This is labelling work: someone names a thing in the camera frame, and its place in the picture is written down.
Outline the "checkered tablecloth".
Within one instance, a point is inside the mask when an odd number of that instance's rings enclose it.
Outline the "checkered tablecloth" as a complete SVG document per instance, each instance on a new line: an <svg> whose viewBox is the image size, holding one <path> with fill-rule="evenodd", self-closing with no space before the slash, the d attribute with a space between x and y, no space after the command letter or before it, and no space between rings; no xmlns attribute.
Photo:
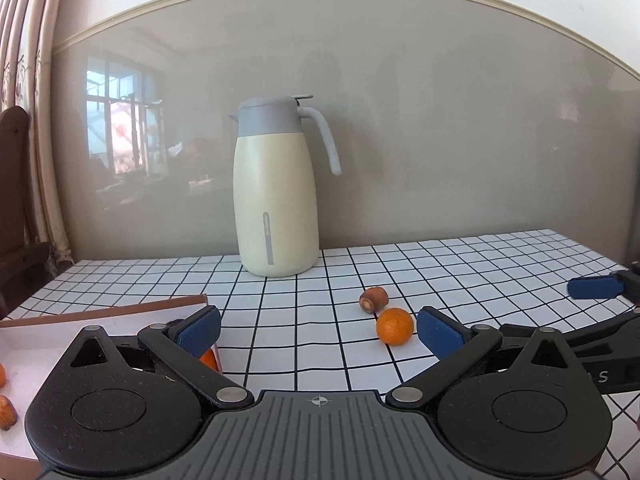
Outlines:
<svg viewBox="0 0 640 480"><path fill-rule="evenodd" d="M443 479L434 440L386 393L436 363L418 338L383 344L358 304L381 287L409 313L430 306L464 325L577 330L629 312L629 300L568 296L617 264L550 230L324 250L289 278L250 274L235 256L85 260L26 299L1 333L2 393L25 414L82 326L131 335L214 304L222 371L264 400L223 419L197 464L173 479Z"/></svg>

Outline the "small orange on table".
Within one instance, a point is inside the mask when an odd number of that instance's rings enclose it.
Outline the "small orange on table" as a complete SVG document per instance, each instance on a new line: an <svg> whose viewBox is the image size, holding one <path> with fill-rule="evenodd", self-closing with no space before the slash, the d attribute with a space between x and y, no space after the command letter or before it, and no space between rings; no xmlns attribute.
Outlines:
<svg viewBox="0 0 640 480"><path fill-rule="evenodd" d="M401 346L413 335L414 317L401 308L383 310L376 320L378 339L389 346Z"/></svg>

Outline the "wooden sofa with cushion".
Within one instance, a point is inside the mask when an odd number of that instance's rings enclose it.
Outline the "wooden sofa with cushion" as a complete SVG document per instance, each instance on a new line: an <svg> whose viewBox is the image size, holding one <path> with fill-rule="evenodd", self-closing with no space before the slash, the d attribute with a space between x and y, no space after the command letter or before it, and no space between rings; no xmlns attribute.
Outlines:
<svg viewBox="0 0 640 480"><path fill-rule="evenodd" d="M47 283L50 246L29 237L29 116L20 106L1 113L1 317Z"/></svg>

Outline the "cream thermos jug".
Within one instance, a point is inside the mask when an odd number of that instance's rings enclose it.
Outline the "cream thermos jug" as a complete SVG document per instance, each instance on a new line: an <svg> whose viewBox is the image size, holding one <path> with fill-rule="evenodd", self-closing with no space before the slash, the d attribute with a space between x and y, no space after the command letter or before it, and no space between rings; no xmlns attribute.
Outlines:
<svg viewBox="0 0 640 480"><path fill-rule="evenodd" d="M332 174L342 166L326 118L309 94L254 98L230 118L238 125L232 197L242 265L264 278L303 273L319 257L316 181L303 121L319 129Z"/></svg>

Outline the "beige patterned curtain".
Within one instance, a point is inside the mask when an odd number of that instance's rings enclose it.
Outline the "beige patterned curtain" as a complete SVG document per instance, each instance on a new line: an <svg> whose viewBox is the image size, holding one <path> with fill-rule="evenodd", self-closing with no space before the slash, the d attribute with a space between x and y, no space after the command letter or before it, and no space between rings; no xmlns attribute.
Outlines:
<svg viewBox="0 0 640 480"><path fill-rule="evenodd" d="M61 0L1 0L1 106L29 116L29 235L50 245L55 266L73 261L62 215L52 145L52 55Z"/></svg>

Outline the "brown cardboard box tray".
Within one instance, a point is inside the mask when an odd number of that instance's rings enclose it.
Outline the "brown cardboard box tray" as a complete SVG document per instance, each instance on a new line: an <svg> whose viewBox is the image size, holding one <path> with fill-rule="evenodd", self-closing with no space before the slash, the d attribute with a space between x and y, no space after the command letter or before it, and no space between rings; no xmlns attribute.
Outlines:
<svg viewBox="0 0 640 480"><path fill-rule="evenodd" d="M220 331L203 295L2 323L2 455L108 478L174 457L216 396Z"/></svg>

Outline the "reddish carrot end piece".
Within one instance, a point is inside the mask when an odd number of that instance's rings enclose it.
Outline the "reddish carrot end piece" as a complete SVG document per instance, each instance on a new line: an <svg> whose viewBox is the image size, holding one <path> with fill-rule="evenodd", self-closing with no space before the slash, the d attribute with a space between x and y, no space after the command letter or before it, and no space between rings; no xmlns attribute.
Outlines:
<svg viewBox="0 0 640 480"><path fill-rule="evenodd" d="M390 301L387 292L383 287L376 286L367 288L359 297L360 308L367 313L375 314L382 311Z"/></svg>

